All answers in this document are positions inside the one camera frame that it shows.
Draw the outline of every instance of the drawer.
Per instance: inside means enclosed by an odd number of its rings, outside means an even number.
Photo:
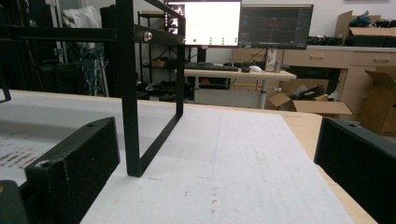
[[[375,67],[370,66],[350,66],[347,70],[344,90],[368,91],[373,84],[373,80],[365,72],[375,71]]]
[[[348,68],[353,51],[287,49],[283,63],[294,66]]]
[[[230,91],[260,91],[262,89],[262,81],[254,79],[232,79],[232,85]],[[267,94],[275,91],[278,88],[279,81],[267,81],[266,82]]]
[[[364,66],[394,66],[396,64],[396,53],[354,52],[351,64]]]

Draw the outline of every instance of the computer monitor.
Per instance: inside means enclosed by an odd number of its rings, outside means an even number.
[[[241,0],[164,0],[186,18],[186,46],[238,46]],[[177,33],[177,19],[165,13],[165,30]]]
[[[242,5],[238,47],[306,49],[313,5]]]

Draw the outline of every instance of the shelving unit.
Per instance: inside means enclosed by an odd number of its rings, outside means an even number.
[[[142,24],[142,19],[147,20],[147,25],[148,27],[151,27],[151,19],[164,19],[164,14],[157,14],[157,13],[141,13],[140,11],[137,12],[137,22],[139,25]],[[148,64],[143,63],[143,47],[144,45],[148,46]],[[154,67],[152,65],[152,46],[151,44],[147,43],[139,43],[139,60],[140,60],[140,80],[142,83],[144,82],[143,79],[143,74],[144,70],[148,69],[148,74],[149,74],[149,82],[152,83],[152,74],[153,74],[153,69],[168,69],[167,67]],[[168,51],[168,59],[171,57],[171,47],[167,47],[165,51]],[[171,81],[171,70],[168,69],[168,75],[169,75],[169,81]]]
[[[116,71],[120,74],[121,104],[124,126],[125,154],[127,173],[141,176],[173,131],[183,115],[184,102],[184,35],[186,19],[158,0],[145,0],[160,10],[178,17],[178,34],[173,35],[148,27],[134,24],[134,1],[116,0],[117,28],[32,28],[12,25],[0,26],[0,40],[59,40],[69,42],[113,43],[116,46]],[[177,98],[176,114],[163,128],[147,151],[140,157],[139,128],[137,116],[136,78],[135,74],[135,43],[164,44],[177,46]],[[6,98],[7,88],[1,82]]]

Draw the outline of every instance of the wooden cabinet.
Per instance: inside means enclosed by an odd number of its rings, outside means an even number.
[[[260,49],[236,49],[233,58],[236,62],[247,62],[250,58],[258,61],[264,53]],[[339,68],[339,100],[346,103],[353,113],[351,116],[341,116],[341,119],[350,120],[361,119],[364,102],[372,85],[365,71],[374,71],[378,66],[396,66],[396,49],[308,46],[307,50],[286,49],[276,56],[278,61],[290,66]],[[236,80],[234,84],[235,90],[256,90],[256,83]],[[276,94],[274,87],[277,88],[278,84],[267,84],[267,98]],[[275,109],[271,103],[266,104],[266,108]]]
[[[283,63],[295,66],[348,68],[351,51],[323,49],[287,49]]]

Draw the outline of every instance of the bag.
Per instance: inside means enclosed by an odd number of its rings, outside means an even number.
[[[299,94],[299,100],[314,100],[315,97],[319,97],[325,93],[324,86],[317,85],[316,87],[309,89],[307,91],[303,91]]]

